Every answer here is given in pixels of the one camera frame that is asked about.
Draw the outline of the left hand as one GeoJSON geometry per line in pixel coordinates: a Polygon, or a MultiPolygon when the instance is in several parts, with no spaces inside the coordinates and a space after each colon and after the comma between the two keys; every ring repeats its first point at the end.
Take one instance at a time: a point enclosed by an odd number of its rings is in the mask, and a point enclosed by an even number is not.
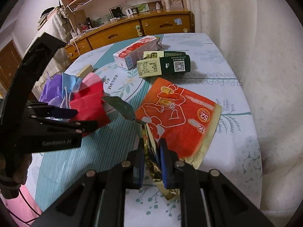
{"type": "Polygon", "coordinates": [[[19,196],[19,189],[27,180],[32,154],[13,154],[1,156],[1,193],[5,199],[19,196]]]}

